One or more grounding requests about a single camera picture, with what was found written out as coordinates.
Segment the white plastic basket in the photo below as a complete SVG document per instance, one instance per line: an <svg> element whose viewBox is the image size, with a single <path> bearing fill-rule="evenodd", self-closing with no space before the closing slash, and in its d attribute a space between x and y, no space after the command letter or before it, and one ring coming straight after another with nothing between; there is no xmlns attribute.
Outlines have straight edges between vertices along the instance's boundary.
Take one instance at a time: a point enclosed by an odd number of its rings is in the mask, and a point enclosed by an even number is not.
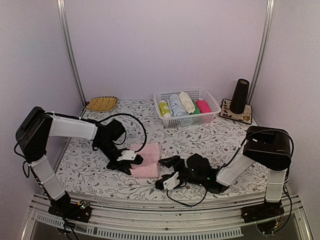
<svg viewBox="0 0 320 240"><path fill-rule="evenodd" d="M166 128L209 123L221 112L216 99L203 88L156 92L153 101Z"/></svg>

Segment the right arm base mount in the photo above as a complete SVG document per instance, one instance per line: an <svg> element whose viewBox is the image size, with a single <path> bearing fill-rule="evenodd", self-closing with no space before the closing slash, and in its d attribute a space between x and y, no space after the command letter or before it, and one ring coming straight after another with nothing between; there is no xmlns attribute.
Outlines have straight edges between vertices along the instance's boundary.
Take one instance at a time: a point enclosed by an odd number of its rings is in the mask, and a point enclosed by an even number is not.
<svg viewBox="0 0 320 240"><path fill-rule="evenodd" d="M245 223L275 218L285 213L282 202L266 202L241 208L241 217Z"/></svg>

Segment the cream white towel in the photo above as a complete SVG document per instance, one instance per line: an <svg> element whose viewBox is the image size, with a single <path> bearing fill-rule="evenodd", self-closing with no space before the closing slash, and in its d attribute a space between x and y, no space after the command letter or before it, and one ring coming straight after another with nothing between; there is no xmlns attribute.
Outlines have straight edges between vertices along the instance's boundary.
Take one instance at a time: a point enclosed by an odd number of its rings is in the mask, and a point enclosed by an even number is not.
<svg viewBox="0 0 320 240"><path fill-rule="evenodd" d="M195 107L194 104L192 102L191 97L184 91L180 92L180 94L178 95L181 104L183 105L185 111L190 114L193 113L195 111Z"/></svg>

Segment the pink towel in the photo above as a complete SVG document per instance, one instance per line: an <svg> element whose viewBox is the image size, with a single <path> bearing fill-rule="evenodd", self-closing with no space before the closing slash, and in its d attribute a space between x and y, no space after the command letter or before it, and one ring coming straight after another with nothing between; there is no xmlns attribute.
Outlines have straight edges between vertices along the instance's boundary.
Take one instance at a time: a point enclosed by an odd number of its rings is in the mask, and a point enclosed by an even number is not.
<svg viewBox="0 0 320 240"><path fill-rule="evenodd" d="M131 165L131 175L135 178L156 179L160 174L160 145L158 142L146 144L141 151L137 153L143 158L141 164Z"/></svg>

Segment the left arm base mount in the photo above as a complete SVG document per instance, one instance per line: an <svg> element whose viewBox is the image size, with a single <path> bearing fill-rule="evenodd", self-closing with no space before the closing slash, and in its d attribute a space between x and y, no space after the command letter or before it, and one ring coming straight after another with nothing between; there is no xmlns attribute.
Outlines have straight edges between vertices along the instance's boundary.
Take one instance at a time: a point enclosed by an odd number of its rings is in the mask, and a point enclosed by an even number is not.
<svg viewBox="0 0 320 240"><path fill-rule="evenodd" d="M88 223L91 218L92 208L89 201L81 200L77 203L70 201L54 201L48 209L48 213L67 220Z"/></svg>

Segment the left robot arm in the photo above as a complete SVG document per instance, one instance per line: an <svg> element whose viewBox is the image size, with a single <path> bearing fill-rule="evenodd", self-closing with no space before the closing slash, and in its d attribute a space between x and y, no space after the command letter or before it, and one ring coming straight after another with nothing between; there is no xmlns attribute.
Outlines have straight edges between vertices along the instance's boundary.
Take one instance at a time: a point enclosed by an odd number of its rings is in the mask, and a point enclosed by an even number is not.
<svg viewBox="0 0 320 240"><path fill-rule="evenodd" d="M94 151L101 151L107 158L107 169L130 175L132 166L144 161L139 154L143 147L137 150L119 148L117 141L126 134L126 129L116 117L118 114L97 120L49 112L35 106L18 127L13 151L24 159L51 205L63 217L70 217L75 210L49 159L49 144L54 138L89 141Z"/></svg>

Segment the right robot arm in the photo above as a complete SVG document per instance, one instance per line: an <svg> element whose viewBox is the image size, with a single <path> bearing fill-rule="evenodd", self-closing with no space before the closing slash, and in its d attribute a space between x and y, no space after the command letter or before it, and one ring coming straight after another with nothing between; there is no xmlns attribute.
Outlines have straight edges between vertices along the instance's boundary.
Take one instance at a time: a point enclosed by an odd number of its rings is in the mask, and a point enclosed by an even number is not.
<svg viewBox="0 0 320 240"><path fill-rule="evenodd" d="M222 166L212 168L209 160L197 153L187 160L175 155L158 162L173 168L155 182L155 188L169 192L187 183L205 188L207 193L225 192L251 165L259 163L267 168L267 186L264 202L255 209L262 218L275 212L282 214L282 191L292 164L294 142L287 131L278 128L250 126L244 140L231 159Z"/></svg>

